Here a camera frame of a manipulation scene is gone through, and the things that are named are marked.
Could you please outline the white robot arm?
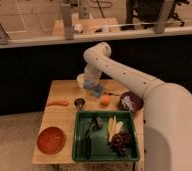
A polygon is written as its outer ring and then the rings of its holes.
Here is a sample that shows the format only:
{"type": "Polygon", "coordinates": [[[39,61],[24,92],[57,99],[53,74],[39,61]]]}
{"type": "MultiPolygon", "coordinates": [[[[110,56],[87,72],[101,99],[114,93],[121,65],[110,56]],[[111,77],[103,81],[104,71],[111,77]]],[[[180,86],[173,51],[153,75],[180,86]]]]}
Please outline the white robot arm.
{"type": "Polygon", "coordinates": [[[111,47],[101,42],[83,57],[88,77],[103,72],[144,101],[145,171],[192,171],[192,94],[110,58],[111,47]]]}

